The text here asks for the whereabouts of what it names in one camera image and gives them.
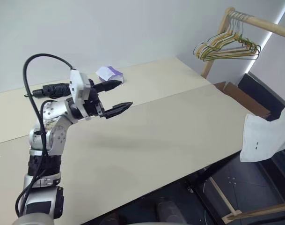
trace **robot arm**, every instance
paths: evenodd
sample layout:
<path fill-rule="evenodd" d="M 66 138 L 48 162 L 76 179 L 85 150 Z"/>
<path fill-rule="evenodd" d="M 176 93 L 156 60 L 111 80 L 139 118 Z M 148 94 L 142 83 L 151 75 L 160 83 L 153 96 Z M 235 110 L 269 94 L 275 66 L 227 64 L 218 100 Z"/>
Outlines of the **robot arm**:
<path fill-rule="evenodd" d="M 94 85 L 84 74 L 71 69 L 69 89 L 72 97 L 63 101 L 44 103 L 41 115 L 45 127 L 47 154 L 42 156 L 43 141 L 40 124 L 37 123 L 29 134 L 30 157 L 28 173 L 24 177 L 24 190 L 32 182 L 35 174 L 42 175 L 35 177 L 36 181 L 28 197 L 19 201 L 22 211 L 14 225 L 27 224 L 29 221 L 38 225 L 49 224 L 47 221 L 53 221 L 62 215 L 63 188 L 58 184 L 61 180 L 61 155 L 67 130 L 83 118 L 89 120 L 93 116 L 100 116 L 108 119 L 127 110 L 132 102 L 121 103 L 105 111 L 98 97 L 98 92 L 111 90 L 119 84 L 120 81 L 108 81 Z"/>

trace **clothes rack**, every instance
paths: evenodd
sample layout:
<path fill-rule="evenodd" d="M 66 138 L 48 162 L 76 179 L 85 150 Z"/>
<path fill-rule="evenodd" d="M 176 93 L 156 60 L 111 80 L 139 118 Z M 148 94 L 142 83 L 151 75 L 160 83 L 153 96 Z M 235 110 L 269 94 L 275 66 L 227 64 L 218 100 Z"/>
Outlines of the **clothes rack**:
<path fill-rule="evenodd" d="M 229 26 L 229 17 L 235 19 L 235 20 L 239 20 L 239 21 L 243 21 L 244 23 L 248 23 L 248 24 L 251 24 L 255 27 L 259 27 L 261 29 L 264 29 L 264 30 L 268 30 L 272 33 L 275 33 L 275 34 L 278 34 L 278 35 L 281 35 L 283 37 L 285 37 L 285 27 L 282 27 L 280 25 L 277 25 L 275 23 L 272 23 L 272 22 L 269 22 L 269 21 L 266 21 L 266 20 L 262 20 L 262 19 L 259 19 L 255 16 L 252 16 L 252 15 L 247 15 L 246 17 L 241 17 L 241 16 L 236 16 L 237 14 L 233 14 L 233 15 L 229 15 L 231 12 L 235 11 L 235 8 L 234 7 L 229 7 L 226 9 L 225 11 L 225 14 L 222 18 L 222 21 L 221 21 L 221 24 L 220 24 L 220 27 L 218 29 L 218 33 L 222 33 L 224 32 L 228 26 Z M 203 68 L 203 71 L 201 73 L 201 76 L 204 77 L 204 78 L 207 78 L 210 70 L 211 70 L 211 67 L 213 65 L 213 62 L 214 60 L 211 60 L 211 61 L 208 61 L 206 62 L 204 68 Z"/>

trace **wire hanger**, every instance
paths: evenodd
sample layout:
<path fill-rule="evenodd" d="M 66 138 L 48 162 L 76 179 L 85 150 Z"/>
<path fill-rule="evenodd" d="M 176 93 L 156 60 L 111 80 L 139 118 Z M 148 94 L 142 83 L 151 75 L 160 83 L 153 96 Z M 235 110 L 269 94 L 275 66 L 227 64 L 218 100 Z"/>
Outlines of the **wire hanger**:
<path fill-rule="evenodd" d="M 198 44 L 193 54 L 203 61 L 215 59 L 254 59 L 252 56 L 259 57 L 261 47 L 248 38 L 243 37 L 243 23 L 248 17 L 247 14 L 232 11 L 228 14 L 229 26 L 227 29 L 211 38 L 207 42 Z M 227 48 L 234 44 L 238 47 Z"/>

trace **white cloth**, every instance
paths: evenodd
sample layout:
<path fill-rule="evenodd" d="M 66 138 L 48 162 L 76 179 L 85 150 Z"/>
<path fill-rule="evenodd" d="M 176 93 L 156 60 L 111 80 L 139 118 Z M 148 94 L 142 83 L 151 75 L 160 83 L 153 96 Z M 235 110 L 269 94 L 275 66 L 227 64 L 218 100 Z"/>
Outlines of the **white cloth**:
<path fill-rule="evenodd" d="M 279 119 L 268 122 L 261 117 L 247 115 L 243 131 L 241 162 L 257 162 L 271 158 L 285 149 L 285 108 Z"/>

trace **white wall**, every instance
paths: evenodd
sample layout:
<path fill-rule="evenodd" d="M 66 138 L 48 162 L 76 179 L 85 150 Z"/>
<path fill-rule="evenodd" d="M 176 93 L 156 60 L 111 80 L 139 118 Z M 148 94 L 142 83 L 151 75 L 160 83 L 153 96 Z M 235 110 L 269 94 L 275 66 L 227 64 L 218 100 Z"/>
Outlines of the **white wall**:
<path fill-rule="evenodd" d="M 285 27 L 285 14 L 279 25 Z M 250 71 L 285 100 L 285 38 L 272 34 Z"/>
<path fill-rule="evenodd" d="M 53 53 L 82 72 L 100 66 L 126 67 L 177 55 L 200 73 L 192 55 L 199 42 L 216 34 L 227 7 L 274 21 L 285 0 L 0 0 L 0 91 L 20 88 L 24 61 Z M 261 43 L 266 32 L 247 27 Z M 248 62 L 218 60 L 209 80 L 236 82 Z M 67 68 L 39 59 L 29 68 L 30 84 L 68 78 Z"/>

